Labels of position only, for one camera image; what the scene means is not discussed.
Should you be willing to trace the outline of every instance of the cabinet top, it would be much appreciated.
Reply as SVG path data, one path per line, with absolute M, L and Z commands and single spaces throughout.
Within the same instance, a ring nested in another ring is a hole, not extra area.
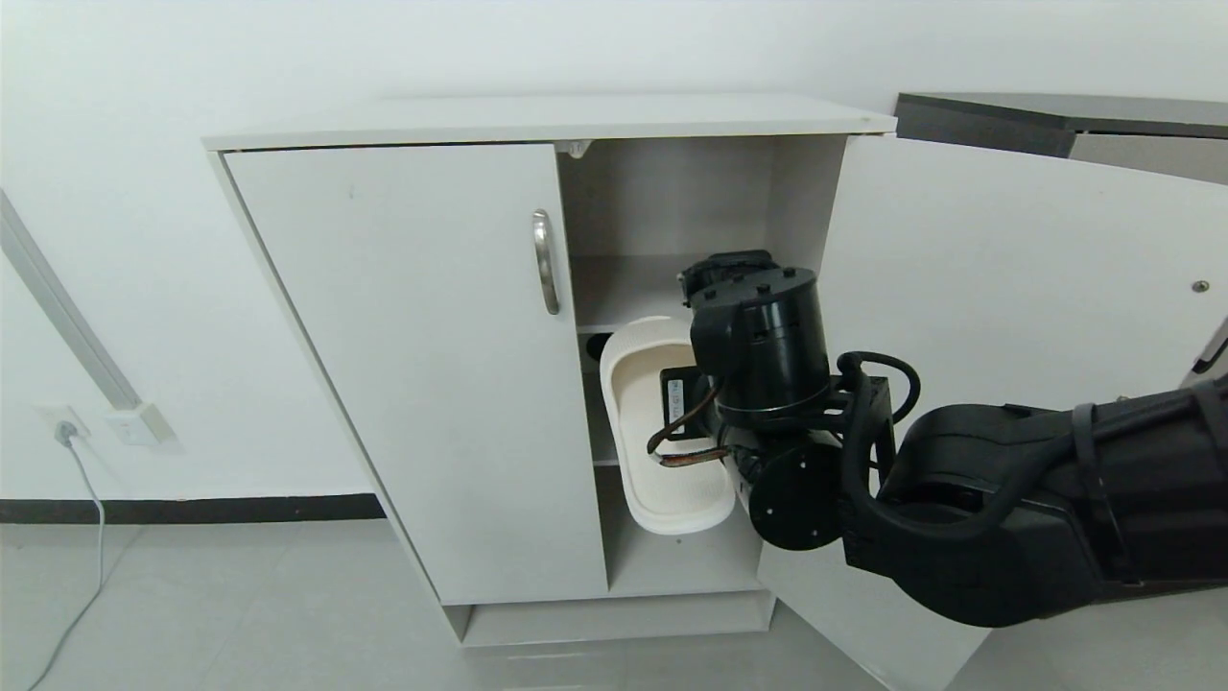
M 395 98 L 206 136 L 212 151 L 656 136 L 874 134 L 895 118 L 792 93 Z
M 1078 93 L 900 93 L 914 103 L 1052 129 L 1228 139 L 1228 103 Z

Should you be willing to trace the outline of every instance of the label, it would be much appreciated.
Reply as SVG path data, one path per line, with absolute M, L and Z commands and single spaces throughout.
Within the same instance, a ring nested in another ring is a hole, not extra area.
M 686 395 L 683 388 L 683 380 L 670 379 L 666 383 L 666 401 L 669 406 L 668 416 L 669 422 L 673 423 L 678 419 L 686 414 Z M 686 432 L 686 426 L 682 426 L 674 431 L 674 434 L 684 434 Z

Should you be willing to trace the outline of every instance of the cabinet door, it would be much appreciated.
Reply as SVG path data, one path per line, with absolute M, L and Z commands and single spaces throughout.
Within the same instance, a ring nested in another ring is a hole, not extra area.
M 440 600 L 605 593 L 553 146 L 226 163 Z M 553 221 L 556 314 L 537 209 Z
M 850 137 L 819 271 L 828 350 L 915 366 L 910 420 L 949 404 L 1068 409 L 1163 392 L 1228 313 L 1226 257 L 1228 187 Z M 1197 280 L 1211 288 L 1195 292 Z M 839 544 L 766 546 L 759 577 L 895 689 L 944 687 L 986 635 L 846 567 Z

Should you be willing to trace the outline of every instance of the white cable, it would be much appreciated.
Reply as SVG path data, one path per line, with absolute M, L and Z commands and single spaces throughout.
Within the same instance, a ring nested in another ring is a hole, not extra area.
M 102 594 L 102 584 L 106 582 L 102 558 L 102 531 L 107 527 L 107 512 L 102 508 L 102 501 L 98 500 L 98 495 L 93 491 L 93 485 L 90 485 L 90 476 L 85 473 L 85 465 L 81 464 L 81 457 L 79 457 L 76 449 L 72 448 L 72 438 L 76 437 L 76 427 L 71 423 L 61 422 L 55 428 L 55 441 L 63 444 L 64 448 L 72 454 L 72 460 L 76 461 L 77 470 L 81 471 L 81 480 L 85 482 L 85 488 L 90 491 L 90 500 L 93 501 L 93 507 L 98 509 L 98 585 L 93 589 L 93 595 L 90 596 L 90 601 L 81 608 L 76 619 L 72 620 L 72 623 L 64 630 L 64 635 L 60 636 L 60 641 L 55 644 L 55 649 L 52 650 L 52 657 L 47 659 L 47 666 L 43 668 L 43 674 L 38 675 L 38 679 L 29 685 L 27 691 L 34 691 L 34 689 L 37 689 L 38 685 L 47 679 L 47 674 L 52 671 L 52 665 L 55 664 L 55 658 L 60 657 L 60 650 L 64 648 L 64 643 L 69 639 L 69 635 L 72 633 L 77 622 L 80 622 L 81 617 L 90 611 L 90 606 L 93 605 L 93 601 Z

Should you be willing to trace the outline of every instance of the white cabinet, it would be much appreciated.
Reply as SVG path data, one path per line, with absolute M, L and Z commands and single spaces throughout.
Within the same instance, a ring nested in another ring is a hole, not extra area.
M 554 147 L 226 163 L 440 600 L 604 593 Z M 556 314 L 535 211 L 555 221 Z
M 463 643 L 764 630 L 779 595 L 884 681 L 938 689 L 985 632 L 839 545 L 764 549 L 740 512 L 635 525 L 587 338 L 685 317 L 680 269 L 766 247 L 820 269 L 833 356 L 919 367 L 916 415 L 1165 389 L 1228 311 L 1228 188 L 893 128 L 798 96 L 419 99 L 206 144 Z

